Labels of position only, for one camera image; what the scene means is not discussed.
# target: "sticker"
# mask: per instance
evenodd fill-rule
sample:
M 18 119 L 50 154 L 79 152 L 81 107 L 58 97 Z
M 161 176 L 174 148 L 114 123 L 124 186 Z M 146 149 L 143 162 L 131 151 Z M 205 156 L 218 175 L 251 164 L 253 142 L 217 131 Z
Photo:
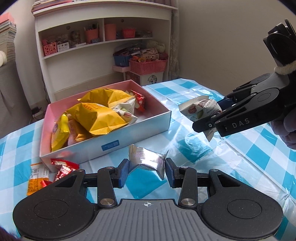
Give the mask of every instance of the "sticker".
M 116 141 L 107 143 L 105 145 L 102 145 L 102 150 L 106 151 L 106 150 L 111 149 L 111 148 L 113 148 L 115 146 L 119 146 L 119 140 L 116 140 Z
M 150 84 L 156 84 L 157 83 L 157 77 L 155 75 L 151 75 L 148 78 L 148 81 L 150 82 Z

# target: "crosshair mark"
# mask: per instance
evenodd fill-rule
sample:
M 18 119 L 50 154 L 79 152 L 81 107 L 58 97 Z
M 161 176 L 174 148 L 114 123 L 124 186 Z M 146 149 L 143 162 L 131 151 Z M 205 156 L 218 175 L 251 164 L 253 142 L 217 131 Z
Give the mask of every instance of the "crosshair mark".
M 145 202 L 145 203 L 143 203 L 143 205 L 146 206 L 146 207 L 150 207 L 150 206 L 153 205 L 153 204 L 150 203 L 150 202 Z

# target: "snack wrapper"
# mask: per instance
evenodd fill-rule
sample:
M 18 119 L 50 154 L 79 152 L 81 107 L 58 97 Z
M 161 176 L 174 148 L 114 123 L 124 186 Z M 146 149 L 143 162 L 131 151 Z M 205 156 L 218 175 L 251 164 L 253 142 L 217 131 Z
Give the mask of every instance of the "snack wrapper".
M 67 114 L 62 114 L 54 124 L 52 130 L 52 151 L 59 150 L 66 143 L 70 135 Z
M 138 119 L 138 117 L 134 116 L 135 102 L 135 98 L 130 99 L 124 103 L 119 103 L 117 106 L 113 107 L 112 110 L 114 110 L 122 119 L 131 125 Z
M 96 103 L 79 103 L 67 112 L 92 135 L 106 135 L 128 124 L 114 110 Z
M 42 163 L 36 163 L 31 165 L 31 176 L 28 183 L 27 195 L 31 195 L 34 192 L 39 191 L 43 188 L 41 182 L 49 180 L 49 170 Z
M 132 95 L 114 89 L 95 89 L 85 94 L 81 99 L 84 103 L 97 103 L 112 108 L 119 103 L 125 102 L 132 98 Z
M 80 123 L 75 120 L 69 120 L 68 125 L 70 129 L 68 146 L 93 137 Z
M 208 96 L 199 96 L 194 99 L 188 100 L 179 105 L 180 112 L 191 121 L 197 121 L 209 115 L 221 113 L 222 109 L 214 99 L 209 99 Z M 206 130 L 205 134 L 208 141 L 210 141 L 214 133 L 217 131 L 216 128 Z
M 126 93 L 129 93 L 130 95 L 135 96 L 135 98 L 136 98 L 135 108 L 141 112 L 144 112 L 145 111 L 145 96 L 141 95 L 133 90 L 131 90 L 130 92 L 126 91 Z
M 68 175 L 70 172 L 75 171 L 79 169 L 79 164 L 62 160 L 62 159 L 57 159 L 57 158 L 51 158 L 50 161 L 52 162 L 53 165 L 59 170 L 57 173 L 57 176 L 55 178 L 55 181 L 61 179 L 62 177 Z
M 129 145 L 129 167 L 130 174 L 137 168 L 149 171 L 156 171 L 161 180 L 165 178 L 165 159 L 168 154 L 157 153 L 134 144 Z

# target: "white snack packet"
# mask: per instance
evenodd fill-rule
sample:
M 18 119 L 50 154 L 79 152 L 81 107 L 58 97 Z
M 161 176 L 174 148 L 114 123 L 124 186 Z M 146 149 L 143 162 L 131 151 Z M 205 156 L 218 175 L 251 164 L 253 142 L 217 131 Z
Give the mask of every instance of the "white snack packet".
M 209 99 L 209 96 L 202 95 L 194 99 L 188 100 L 179 105 L 180 112 L 191 121 L 197 121 L 209 115 L 221 113 L 222 109 L 214 99 Z M 206 130 L 205 134 L 208 141 L 210 141 L 217 129 L 214 127 Z
M 119 103 L 114 106 L 112 110 L 114 110 L 122 119 L 128 122 L 128 125 L 135 123 L 138 117 L 134 116 L 135 111 L 135 103 L 136 99 L 130 99 L 124 103 Z

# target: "curtain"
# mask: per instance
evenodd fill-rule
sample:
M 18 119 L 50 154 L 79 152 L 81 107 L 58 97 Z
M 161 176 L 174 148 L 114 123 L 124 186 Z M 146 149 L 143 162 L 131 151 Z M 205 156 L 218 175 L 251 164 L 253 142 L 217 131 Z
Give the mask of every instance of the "curtain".
M 179 10 L 172 11 L 168 80 L 179 78 Z

